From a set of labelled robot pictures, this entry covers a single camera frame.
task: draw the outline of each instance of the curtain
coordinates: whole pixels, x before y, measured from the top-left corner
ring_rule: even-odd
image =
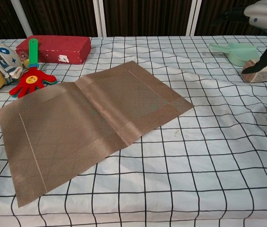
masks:
[[[223,22],[211,23],[219,14],[232,7],[248,6],[259,0],[203,0],[195,35],[265,35],[265,32],[249,24]]]
[[[104,0],[107,36],[185,35],[191,0]]]
[[[0,39],[26,38],[9,0],[0,0]]]
[[[34,35],[98,35],[92,0],[20,2]]]

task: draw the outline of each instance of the red brick toy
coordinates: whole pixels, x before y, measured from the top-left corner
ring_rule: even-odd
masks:
[[[90,50],[89,37],[63,35],[32,35],[16,47],[20,59],[28,59],[28,42],[39,42],[39,62],[83,64]]]

